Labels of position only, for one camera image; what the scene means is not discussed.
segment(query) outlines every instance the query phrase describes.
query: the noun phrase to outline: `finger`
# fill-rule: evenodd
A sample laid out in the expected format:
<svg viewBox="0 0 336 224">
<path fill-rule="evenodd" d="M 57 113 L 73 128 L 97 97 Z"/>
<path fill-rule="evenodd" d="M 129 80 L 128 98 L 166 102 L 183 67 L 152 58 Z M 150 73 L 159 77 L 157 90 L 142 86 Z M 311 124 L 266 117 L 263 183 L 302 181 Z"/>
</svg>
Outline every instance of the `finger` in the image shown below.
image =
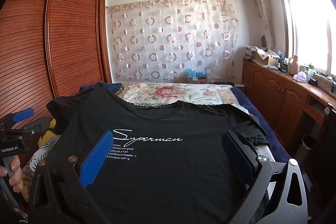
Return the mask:
<svg viewBox="0 0 336 224">
<path fill-rule="evenodd" d="M 18 185 L 13 187 L 15 193 L 20 193 L 23 189 L 23 181 L 21 180 Z"/>
<path fill-rule="evenodd" d="M 0 166 L 0 178 L 5 177 L 7 175 L 7 169 Z"/>
<path fill-rule="evenodd" d="M 22 175 L 22 170 L 19 167 L 15 171 L 14 175 L 12 175 L 11 178 L 9 179 L 9 185 L 12 186 L 12 187 L 18 185 L 21 181 L 21 175 Z"/>
<path fill-rule="evenodd" d="M 20 159 L 18 155 L 14 156 L 14 159 L 10 163 L 10 168 L 13 172 L 15 172 L 20 167 Z"/>
</svg>

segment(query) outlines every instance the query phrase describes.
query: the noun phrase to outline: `trash can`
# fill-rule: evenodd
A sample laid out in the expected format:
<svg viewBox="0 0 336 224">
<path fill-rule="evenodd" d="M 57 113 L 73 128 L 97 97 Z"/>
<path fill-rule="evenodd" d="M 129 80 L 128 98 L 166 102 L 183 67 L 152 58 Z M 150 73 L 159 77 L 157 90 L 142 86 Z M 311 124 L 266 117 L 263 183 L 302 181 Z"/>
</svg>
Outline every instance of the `trash can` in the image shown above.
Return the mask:
<svg viewBox="0 0 336 224">
<path fill-rule="evenodd" d="M 294 159 L 296 159 L 299 164 L 302 164 L 305 161 L 305 158 L 312 149 L 315 141 L 316 140 L 310 135 L 304 135 L 302 137 L 302 143 L 294 155 Z"/>
</svg>

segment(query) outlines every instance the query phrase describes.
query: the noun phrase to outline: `wall curtain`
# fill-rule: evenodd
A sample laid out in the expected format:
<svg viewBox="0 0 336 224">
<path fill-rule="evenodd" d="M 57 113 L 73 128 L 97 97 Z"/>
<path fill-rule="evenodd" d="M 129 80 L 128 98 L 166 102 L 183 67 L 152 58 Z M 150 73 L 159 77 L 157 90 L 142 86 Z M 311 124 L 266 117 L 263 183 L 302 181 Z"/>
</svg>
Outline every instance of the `wall curtain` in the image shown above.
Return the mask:
<svg viewBox="0 0 336 224">
<path fill-rule="evenodd" d="M 188 68 L 232 80 L 238 20 L 228 0 L 149 0 L 107 15 L 118 81 L 185 82 Z"/>
<path fill-rule="evenodd" d="M 257 4 L 259 7 L 263 28 L 264 28 L 264 35 L 266 38 L 267 47 L 269 49 L 274 49 L 275 42 L 273 38 L 272 33 L 272 27 L 271 27 L 271 12 L 269 8 L 269 2 L 268 0 L 257 0 Z"/>
</svg>

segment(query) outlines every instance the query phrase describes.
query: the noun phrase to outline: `metal screw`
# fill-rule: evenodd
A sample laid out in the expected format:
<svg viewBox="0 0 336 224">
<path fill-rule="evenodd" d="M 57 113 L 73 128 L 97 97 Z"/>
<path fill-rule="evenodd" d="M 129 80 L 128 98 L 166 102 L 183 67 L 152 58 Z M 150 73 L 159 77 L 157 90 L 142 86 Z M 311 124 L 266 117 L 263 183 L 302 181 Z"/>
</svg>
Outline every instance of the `metal screw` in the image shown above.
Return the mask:
<svg viewBox="0 0 336 224">
<path fill-rule="evenodd" d="M 69 158 L 68 158 L 68 161 L 69 162 L 75 162 L 77 160 L 77 157 L 76 156 L 70 156 Z"/>
<path fill-rule="evenodd" d="M 295 159 L 289 159 L 289 163 L 294 166 L 297 165 L 297 161 Z"/>
<path fill-rule="evenodd" d="M 258 156 L 258 160 L 261 161 L 261 162 L 265 162 L 265 161 L 267 161 L 267 158 L 263 155 L 260 155 L 260 156 Z"/>
<path fill-rule="evenodd" d="M 40 160 L 39 163 L 38 163 L 39 166 L 43 166 L 45 165 L 45 160 Z"/>
</svg>

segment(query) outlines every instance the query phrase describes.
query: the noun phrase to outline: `wooden countertop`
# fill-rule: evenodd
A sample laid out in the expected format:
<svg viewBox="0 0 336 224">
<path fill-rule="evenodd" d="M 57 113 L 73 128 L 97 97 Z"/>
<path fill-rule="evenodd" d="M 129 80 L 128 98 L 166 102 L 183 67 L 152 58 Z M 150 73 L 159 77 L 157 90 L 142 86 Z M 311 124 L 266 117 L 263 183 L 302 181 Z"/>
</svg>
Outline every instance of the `wooden countertop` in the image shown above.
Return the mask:
<svg viewBox="0 0 336 224">
<path fill-rule="evenodd" d="M 293 79 L 293 75 L 290 75 L 289 73 L 282 73 L 282 72 L 278 72 L 276 70 L 270 70 L 270 69 L 265 69 L 270 73 L 274 73 L 288 81 L 292 81 L 293 83 L 299 85 L 300 87 L 302 87 L 303 89 L 305 89 L 307 91 L 307 93 L 314 97 L 316 100 L 318 100 L 321 104 L 323 104 L 324 106 L 327 106 L 328 103 L 332 104 L 334 109 L 336 110 L 336 99 L 334 99 L 333 97 L 331 97 L 328 93 L 324 92 L 322 90 L 322 88 L 320 88 L 319 86 L 316 85 L 310 85 L 308 83 L 302 83 L 302 82 L 297 82 Z"/>
</svg>

